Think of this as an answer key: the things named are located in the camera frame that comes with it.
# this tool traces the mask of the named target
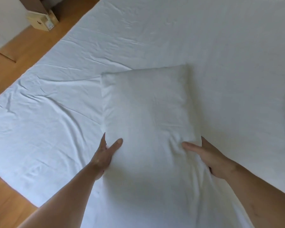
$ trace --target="bed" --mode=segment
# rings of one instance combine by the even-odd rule
[[[185,63],[202,135],[285,192],[285,0],[100,0],[0,95],[0,177],[41,206],[99,145],[101,73]]]

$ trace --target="white pillow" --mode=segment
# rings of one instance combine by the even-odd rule
[[[106,141],[124,142],[102,178],[94,227],[232,227],[209,169],[181,147],[201,145],[188,73],[181,65],[102,75]]]

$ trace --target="wooden floor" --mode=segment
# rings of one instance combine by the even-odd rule
[[[54,9],[60,21],[50,32],[31,26],[21,32],[0,52],[16,60],[0,57],[0,93],[17,80],[52,48],[98,0],[63,0]],[[0,179],[0,228],[17,227],[36,207]]]

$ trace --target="wooden leg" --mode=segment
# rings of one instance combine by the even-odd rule
[[[4,54],[0,53],[0,55],[1,55],[2,57],[5,57],[6,59],[8,59],[8,60],[10,60],[10,61],[12,61],[12,62],[14,62],[14,63],[16,63],[16,61],[10,59],[9,57],[6,57]]]

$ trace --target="forearm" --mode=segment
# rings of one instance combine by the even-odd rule
[[[97,174],[88,164],[19,228],[79,228]]]
[[[255,176],[241,165],[226,181],[244,206],[255,228],[285,228],[285,193]]]

